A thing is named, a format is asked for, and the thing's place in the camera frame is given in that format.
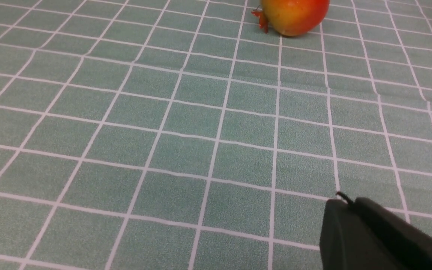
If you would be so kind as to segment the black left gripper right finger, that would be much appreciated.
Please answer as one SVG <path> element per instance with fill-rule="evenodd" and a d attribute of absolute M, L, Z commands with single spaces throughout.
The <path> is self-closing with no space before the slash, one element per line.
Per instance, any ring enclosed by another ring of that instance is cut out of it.
<path fill-rule="evenodd" d="M 353 210 L 407 270 L 432 270 L 432 237 L 368 198 L 356 198 Z"/>

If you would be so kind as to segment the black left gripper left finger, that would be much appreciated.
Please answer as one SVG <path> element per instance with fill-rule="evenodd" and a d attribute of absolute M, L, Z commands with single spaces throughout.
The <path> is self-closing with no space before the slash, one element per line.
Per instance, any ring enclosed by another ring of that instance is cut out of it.
<path fill-rule="evenodd" d="M 344 193 L 325 203 L 319 253 L 324 270 L 399 270 L 392 258 L 353 212 L 353 201 Z"/>

